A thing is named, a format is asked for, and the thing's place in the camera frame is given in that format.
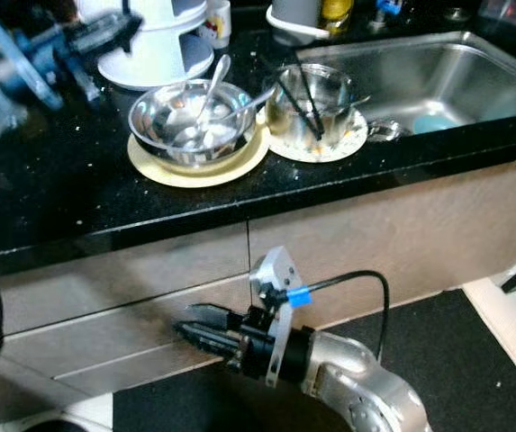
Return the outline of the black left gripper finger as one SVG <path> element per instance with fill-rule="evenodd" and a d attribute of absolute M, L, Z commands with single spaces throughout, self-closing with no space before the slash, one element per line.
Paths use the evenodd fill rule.
<path fill-rule="evenodd" d="M 114 50 L 131 53 L 131 41 L 143 24 L 137 13 L 108 11 L 82 23 L 82 57 L 101 57 Z"/>

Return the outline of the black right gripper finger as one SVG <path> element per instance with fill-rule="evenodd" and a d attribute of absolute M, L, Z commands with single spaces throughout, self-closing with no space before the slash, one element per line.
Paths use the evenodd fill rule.
<path fill-rule="evenodd" d="M 224 359 L 242 358 L 249 342 L 239 328 L 213 326 L 208 322 L 183 320 L 174 325 L 176 333 L 196 349 Z"/>
<path fill-rule="evenodd" d="M 188 305 L 185 312 L 191 319 L 182 321 L 182 329 L 240 329 L 246 319 L 246 314 L 225 308 L 213 303 L 196 303 Z"/>

